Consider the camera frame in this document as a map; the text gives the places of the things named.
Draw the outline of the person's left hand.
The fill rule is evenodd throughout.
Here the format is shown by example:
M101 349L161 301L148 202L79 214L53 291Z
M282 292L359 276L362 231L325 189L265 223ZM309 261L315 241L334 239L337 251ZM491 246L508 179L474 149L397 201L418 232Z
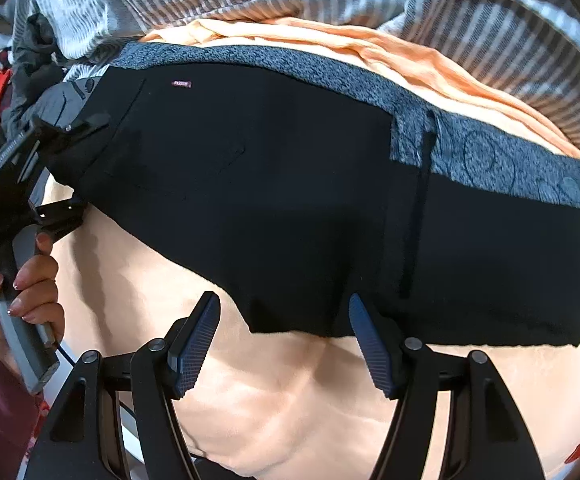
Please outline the person's left hand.
M21 318L29 324L49 324L55 340L61 342L65 332L65 314L58 303L58 286L55 283L58 263L51 256L52 246L52 238L48 233L39 232L36 235L37 253L16 274L13 282L16 297L8 312L9 316ZM2 283L3 276L0 274L0 292ZM22 378L1 323L0 361L17 378Z

